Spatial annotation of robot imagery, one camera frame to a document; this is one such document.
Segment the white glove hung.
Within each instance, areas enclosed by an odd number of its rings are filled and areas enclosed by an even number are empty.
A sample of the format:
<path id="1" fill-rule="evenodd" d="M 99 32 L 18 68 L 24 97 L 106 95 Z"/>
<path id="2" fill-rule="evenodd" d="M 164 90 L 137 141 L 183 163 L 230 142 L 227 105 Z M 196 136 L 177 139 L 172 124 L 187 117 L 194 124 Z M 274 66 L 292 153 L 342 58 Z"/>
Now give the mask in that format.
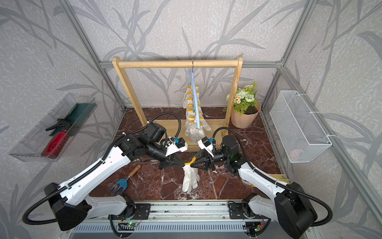
<path id="1" fill-rule="evenodd" d="M 206 131 L 211 131 L 211 127 L 204 117 L 200 117 L 200 128 L 197 128 L 197 120 L 195 119 L 187 119 L 185 126 L 185 136 L 189 137 L 194 144 L 206 136 Z"/>
<path id="2" fill-rule="evenodd" d="M 187 86 L 186 92 L 184 94 L 184 98 L 183 98 L 183 102 L 182 102 L 182 106 L 184 109 L 186 109 L 187 105 L 190 104 L 190 103 L 188 103 L 189 98 L 191 98 L 191 99 L 193 98 L 191 86 Z"/>
<path id="3" fill-rule="evenodd" d="M 182 191 L 184 193 L 190 194 L 193 189 L 198 188 L 200 176 L 198 174 L 197 168 L 192 168 L 191 164 L 196 161 L 196 158 L 193 157 L 191 162 L 186 163 L 183 167 L 184 170 L 184 180 Z"/>

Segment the blue wavy clip hanger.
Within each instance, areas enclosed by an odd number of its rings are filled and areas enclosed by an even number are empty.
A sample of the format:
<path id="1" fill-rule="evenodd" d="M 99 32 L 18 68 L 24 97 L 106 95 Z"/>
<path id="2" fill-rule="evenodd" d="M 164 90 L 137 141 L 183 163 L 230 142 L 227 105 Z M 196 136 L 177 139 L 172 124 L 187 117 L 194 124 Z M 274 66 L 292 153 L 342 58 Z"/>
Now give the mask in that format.
<path id="1" fill-rule="evenodd" d="M 199 130 L 201 128 L 201 123 L 200 123 L 197 89 L 196 89 L 196 83 L 194 78 L 194 60 L 193 59 L 192 59 L 192 68 L 191 68 L 191 71 L 189 72 L 189 75 L 190 75 L 190 83 L 191 83 L 191 89 L 192 89 L 192 94 L 194 99 L 195 121 L 197 125 L 197 130 Z"/>

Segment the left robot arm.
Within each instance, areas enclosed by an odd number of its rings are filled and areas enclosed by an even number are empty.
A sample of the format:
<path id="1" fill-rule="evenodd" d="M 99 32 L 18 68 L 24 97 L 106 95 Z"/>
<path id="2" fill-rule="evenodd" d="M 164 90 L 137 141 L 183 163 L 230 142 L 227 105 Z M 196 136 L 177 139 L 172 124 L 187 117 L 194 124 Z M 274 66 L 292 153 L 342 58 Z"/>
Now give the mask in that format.
<path id="1" fill-rule="evenodd" d="M 128 206 L 126 196 L 105 197 L 97 202 L 89 194 L 120 168 L 144 155 L 159 161 L 160 169 L 183 167 L 185 164 L 178 152 L 186 151 L 188 145 L 179 137 L 182 123 L 180 118 L 177 121 L 178 129 L 172 138 L 168 138 L 166 128 L 155 123 L 153 119 L 137 130 L 140 134 L 138 137 L 135 132 L 121 135 L 111 143 L 101 158 L 81 173 L 61 184 L 51 183 L 46 186 L 46 197 L 27 209 L 22 221 L 27 225 L 58 223 L 62 231 L 67 231 L 88 218 L 107 214 L 120 215 Z M 45 202 L 49 202 L 54 219 L 30 219 L 32 211 Z"/>

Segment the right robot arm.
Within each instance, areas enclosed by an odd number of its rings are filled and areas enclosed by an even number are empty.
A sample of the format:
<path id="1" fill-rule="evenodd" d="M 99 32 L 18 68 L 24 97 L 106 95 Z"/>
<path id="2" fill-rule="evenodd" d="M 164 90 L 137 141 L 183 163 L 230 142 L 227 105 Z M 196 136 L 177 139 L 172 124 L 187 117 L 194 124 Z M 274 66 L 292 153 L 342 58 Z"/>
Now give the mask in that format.
<path id="1" fill-rule="evenodd" d="M 246 231 L 247 236 L 257 238 L 275 221 L 291 238 L 299 239 L 310 227 L 323 226 L 332 220 L 333 211 L 324 201 L 305 193 L 299 184 L 285 183 L 256 167 L 234 131 L 223 137 L 220 149 L 216 148 L 214 137 L 203 137 L 198 146 L 200 151 L 192 159 L 192 168 L 209 170 L 215 163 L 224 162 L 230 173 L 266 195 L 251 194 L 241 202 L 245 217 L 263 218 Z"/>

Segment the potted white flower plant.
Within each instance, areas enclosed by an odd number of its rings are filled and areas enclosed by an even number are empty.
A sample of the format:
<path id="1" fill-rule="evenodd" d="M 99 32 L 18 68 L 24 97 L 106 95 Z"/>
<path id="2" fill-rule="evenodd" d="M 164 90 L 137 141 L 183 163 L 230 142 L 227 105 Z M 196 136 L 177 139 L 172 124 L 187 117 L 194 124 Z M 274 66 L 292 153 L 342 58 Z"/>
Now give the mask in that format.
<path id="1" fill-rule="evenodd" d="M 257 83 L 253 81 L 235 92 L 230 120 L 236 128 L 250 127 L 261 109 L 261 103 L 256 99 L 256 87 Z"/>

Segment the blue hand rake tool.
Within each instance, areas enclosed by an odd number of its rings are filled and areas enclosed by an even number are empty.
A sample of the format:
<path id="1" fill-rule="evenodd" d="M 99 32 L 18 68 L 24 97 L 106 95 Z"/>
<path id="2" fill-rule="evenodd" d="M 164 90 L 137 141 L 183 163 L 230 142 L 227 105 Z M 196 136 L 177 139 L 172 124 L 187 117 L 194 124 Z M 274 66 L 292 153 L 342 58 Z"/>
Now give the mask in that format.
<path id="1" fill-rule="evenodd" d="M 138 164 L 125 179 L 118 180 L 111 188 L 109 188 L 109 191 L 111 191 L 114 194 L 117 193 L 124 193 L 125 190 L 128 187 L 128 181 L 131 177 L 133 177 L 140 169 L 142 165 Z"/>

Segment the yellow rubber-coated glove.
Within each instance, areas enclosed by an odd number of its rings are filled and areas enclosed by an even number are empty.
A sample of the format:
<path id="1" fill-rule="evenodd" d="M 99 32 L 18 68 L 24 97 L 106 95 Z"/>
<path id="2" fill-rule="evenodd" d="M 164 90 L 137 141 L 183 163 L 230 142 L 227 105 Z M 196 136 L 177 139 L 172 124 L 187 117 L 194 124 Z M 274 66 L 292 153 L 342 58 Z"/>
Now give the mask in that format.
<path id="1" fill-rule="evenodd" d="M 291 184 L 291 181 L 287 178 L 285 174 L 269 174 L 269 176 L 286 184 Z"/>

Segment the green cloth in tray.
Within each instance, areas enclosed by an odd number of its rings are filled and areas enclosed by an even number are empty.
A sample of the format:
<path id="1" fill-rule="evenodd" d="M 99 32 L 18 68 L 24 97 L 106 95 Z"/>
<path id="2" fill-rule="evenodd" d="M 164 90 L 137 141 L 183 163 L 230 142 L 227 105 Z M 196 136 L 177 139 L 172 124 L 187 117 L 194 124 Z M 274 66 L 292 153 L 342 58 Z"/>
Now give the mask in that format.
<path id="1" fill-rule="evenodd" d="M 66 132 L 69 137 L 73 137 L 78 133 L 95 107 L 96 104 L 94 103 L 77 103 L 65 118 L 59 118 L 56 124 L 45 130 L 53 130 L 49 136 L 54 136 L 59 132 Z"/>

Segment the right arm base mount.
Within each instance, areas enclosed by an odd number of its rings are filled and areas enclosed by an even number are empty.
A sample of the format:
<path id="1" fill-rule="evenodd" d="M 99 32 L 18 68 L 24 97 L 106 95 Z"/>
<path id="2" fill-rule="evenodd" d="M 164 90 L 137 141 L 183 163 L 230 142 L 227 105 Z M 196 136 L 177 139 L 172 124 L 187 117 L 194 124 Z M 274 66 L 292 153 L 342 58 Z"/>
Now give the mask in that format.
<path id="1" fill-rule="evenodd" d="M 229 209 L 230 219 L 252 219 L 255 217 L 255 214 L 246 202 L 237 203 L 234 201 L 228 201 L 227 206 Z"/>

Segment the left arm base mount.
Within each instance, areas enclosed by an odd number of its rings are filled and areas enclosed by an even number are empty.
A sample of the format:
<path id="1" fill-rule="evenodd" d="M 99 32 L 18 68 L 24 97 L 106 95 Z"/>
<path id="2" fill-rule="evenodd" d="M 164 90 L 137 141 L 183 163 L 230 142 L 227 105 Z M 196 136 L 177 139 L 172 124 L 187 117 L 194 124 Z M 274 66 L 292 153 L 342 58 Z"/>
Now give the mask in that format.
<path id="1" fill-rule="evenodd" d="M 150 209 L 151 204 L 149 203 L 129 204 L 120 216 L 123 219 L 148 220 Z"/>

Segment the aluminium front rail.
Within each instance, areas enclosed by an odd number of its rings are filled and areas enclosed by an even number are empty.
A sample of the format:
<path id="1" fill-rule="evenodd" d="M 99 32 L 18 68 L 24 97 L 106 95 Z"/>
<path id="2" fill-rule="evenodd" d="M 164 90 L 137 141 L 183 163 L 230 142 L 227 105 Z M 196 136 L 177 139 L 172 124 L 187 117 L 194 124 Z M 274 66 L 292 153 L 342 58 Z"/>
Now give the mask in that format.
<path id="1" fill-rule="evenodd" d="M 113 232 L 117 232 L 118 238 L 143 233 L 244 233 L 256 238 L 273 222 L 264 214 L 255 214 L 252 219 L 230 219 L 228 201 L 137 201 L 136 204 L 151 204 L 148 220 L 107 215 L 93 217 L 65 229 L 63 238 L 74 233 Z"/>

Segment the clear plastic wall tray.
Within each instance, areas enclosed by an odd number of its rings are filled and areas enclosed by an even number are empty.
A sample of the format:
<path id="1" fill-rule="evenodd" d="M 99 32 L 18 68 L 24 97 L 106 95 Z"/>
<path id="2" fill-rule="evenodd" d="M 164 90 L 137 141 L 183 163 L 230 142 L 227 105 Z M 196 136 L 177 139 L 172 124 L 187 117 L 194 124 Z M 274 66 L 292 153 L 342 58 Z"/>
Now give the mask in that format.
<path id="1" fill-rule="evenodd" d="M 52 136 L 49 135 L 53 132 L 53 130 L 46 131 L 45 129 L 56 124 L 59 118 L 65 118 L 77 103 L 96 104 L 95 97 L 67 94 L 32 130 L 30 130 L 26 134 L 26 136 L 16 146 L 12 148 L 9 155 L 23 162 L 56 162 L 61 157 L 61 155 L 66 150 L 66 148 L 75 136 L 69 137 L 58 158 L 50 159 L 41 156 L 42 151 L 52 139 Z"/>

